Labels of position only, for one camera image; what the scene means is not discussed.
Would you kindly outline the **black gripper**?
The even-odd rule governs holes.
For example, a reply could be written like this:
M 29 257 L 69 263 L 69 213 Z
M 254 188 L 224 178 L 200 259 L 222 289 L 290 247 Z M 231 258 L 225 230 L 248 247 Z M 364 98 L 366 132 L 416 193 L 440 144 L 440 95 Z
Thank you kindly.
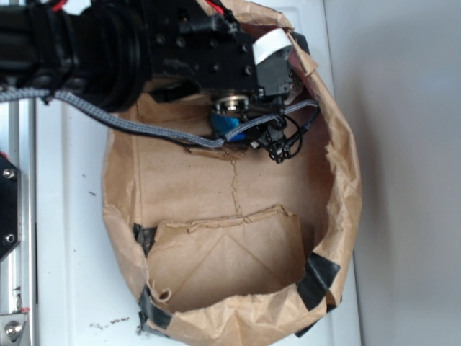
M 245 117 L 282 114 L 290 93 L 290 44 L 257 58 L 256 38 L 221 1 L 150 1 L 152 79 L 158 103 L 209 105 Z M 291 122 L 296 131 L 285 129 Z M 248 130 L 248 140 L 282 163 L 301 150 L 301 126 L 288 115 Z

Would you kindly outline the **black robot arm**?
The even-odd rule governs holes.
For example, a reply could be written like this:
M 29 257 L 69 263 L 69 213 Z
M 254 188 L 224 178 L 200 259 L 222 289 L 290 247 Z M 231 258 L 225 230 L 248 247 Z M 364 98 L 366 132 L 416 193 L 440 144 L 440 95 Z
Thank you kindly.
M 1 8 L 1 101 L 57 99 L 116 130 L 183 147 L 229 143 L 298 154 L 304 128 L 285 135 L 292 46 L 261 49 L 221 1 L 93 1 L 67 13 L 62 1 Z M 141 94 L 210 108 L 209 137 L 116 117 Z

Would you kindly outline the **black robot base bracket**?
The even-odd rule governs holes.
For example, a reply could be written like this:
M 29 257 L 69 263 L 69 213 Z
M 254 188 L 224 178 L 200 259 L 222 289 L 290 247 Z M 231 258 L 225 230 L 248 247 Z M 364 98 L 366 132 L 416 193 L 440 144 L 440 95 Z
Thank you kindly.
M 22 240 L 20 219 L 20 178 L 18 168 L 1 152 L 1 262 Z

